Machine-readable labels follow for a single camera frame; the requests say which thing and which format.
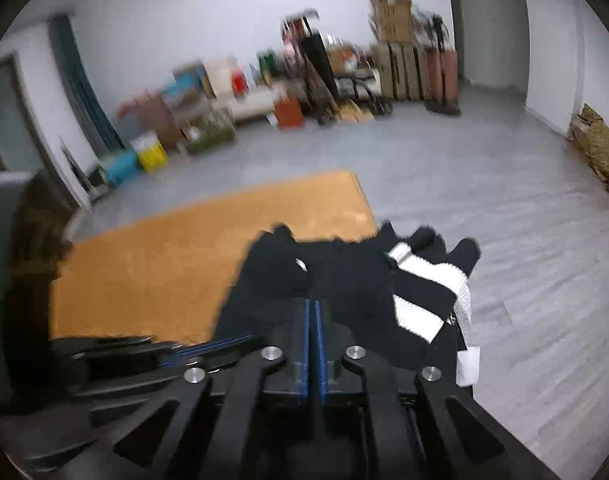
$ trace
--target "clutter pile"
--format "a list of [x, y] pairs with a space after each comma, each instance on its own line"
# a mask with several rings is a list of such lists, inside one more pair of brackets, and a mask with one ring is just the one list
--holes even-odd
[[479, 256], [470, 238], [447, 252], [429, 227], [400, 237], [385, 222], [376, 236], [354, 243], [296, 242], [280, 225], [249, 248], [214, 340], [269, 332], [290, 319], [294, 298], [325, 300], [334, 321], [348, 326], [367, 350], [398, 368], [417, 371], [431, 362], [468, 386], [477, 380], [479, 363], [459, 352], [468, 352], [467, 280]]
[[[155, 135], [166, 153], [195, 155], [233, 142], [241, 121], [267, 118], [281, 130], [303, 127], [306, 116], [319, 124], [364, 123], [390, 115], [394, 100], [458, 114], [457, 54], [445, 47], [441, 17], [412, 0], [369, 1], [376, 44], [362, 47], [321, 33], [313, 26], [315, 9], [286, 16], [281, 52], [267, 48], [243, 63], [233, 56], [198, 59], [173, 70], [174, 80], [163, 88], [122, 104], [116, 124], [122, 143]], [[110, 157], [104, 164], [113, 175], [109, 184], [135, 174], [138, 160], [137, 154]]]
[[431, 111], [459, 114], [457, 53], [445, 48], [442, 18], [414, 11], [411, 0], [370, 0], [371, 46], [382, 95], [425, 100]]
[[609, 192], [609, 127], [589, 105], [573, 116], [571, 144]]

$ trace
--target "black cloth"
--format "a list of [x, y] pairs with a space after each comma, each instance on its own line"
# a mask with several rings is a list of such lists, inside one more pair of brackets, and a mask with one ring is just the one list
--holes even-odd
[[456, 300], [446, 287], [398, 269], [387, 252], [399, 242], [407, 243], [416, 256], [433, 264], [451, 263], [467, 276], [479, 259], [475, 241], [465, 238], [447, 252], [442, 237], [429, 227], [399, 237], [385, 222], [376, 236], [360, 242], [296, 242], [288, 227], [280, 225], [251, 245], [222, 306], [214, 338], [268, 332], [290, 318], [285, 300], [328, 300], [334, 322], [351, 328], [361, 346], [396, 367], [418, 370], [433, 364], [455, 378], [457, 350], [465, 349], [457, 325], [445, 323], [430, 344], [398, 325], [394, 294], [443, 320]]

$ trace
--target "door frame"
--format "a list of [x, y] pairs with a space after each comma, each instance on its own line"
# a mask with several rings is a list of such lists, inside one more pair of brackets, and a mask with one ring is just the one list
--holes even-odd
[[[20, 104], [20, 114], [22, 115], [22, 121], [24, 122], [25, 127], [29, 132], [31, 140], [33, 140], [35, 147], [38, 149], [40, 159], [42, 159], [47, 173], [56, 184], [57, 188], [62, 194], [62, 197], [66, 200], [67, 204], [72, 206], [74, 209], [80, 208], [78, 200], [75, 198], [75, 196], [67, 186], [66, 182], [62, 179], [62, 176], [60, 176], [56, 165], [54, 164], [49, 152], [44, 146], [44, 142], [41, 139], [40, 134], [38, 134], [38, 130], [36, 128], [36, 125], [34, 124], [33, 118], [31, 118], [31, 114], [28, 111], [27, 102], [25, 100], [25, 95], [22, 90], [22, 85], [20, 83], [20, 76], [18, 75], [18, 61], [16, 59], [15, 54], [10, 54], [9, 56], [5, 56], [0, 60], [0, 68], [5, 66], [11, 69], [11, 81], [18, 97], [18, 102]], [[0, 171], [5, 171], [6, 169], [7, 168], [4, 165], [4, 161], [0, 156]]]

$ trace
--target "cardboard box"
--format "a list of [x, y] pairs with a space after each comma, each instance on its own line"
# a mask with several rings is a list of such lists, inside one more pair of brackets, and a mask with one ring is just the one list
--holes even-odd
[[331, 69], [335, 75], [346, 72], [345, 63], [347, 59], [353, 56], [353, 50], [348, 46], [341, 46], [339, 48], [331, 48], [327, 50], [329, 56], [329, 62], [331, 63]]
[[176, 124], [169, 124], [155, 130], [158, 140], [166, 150], [174, 150], [179, 140], [184, 139], [182, 130]]
[[373, 33], [378, 41], [411, 43], [415, 28], [411, 19], [411, 0], [370, 0]]
[[415, 40], [415, 31], [411, 23], [391, 23], [377, 27], [375, 37], [379, 43], [412, 43]]
[[373, 22], [381, 25], [411, 24], [411, 0], [370, 0], [373, 8]]

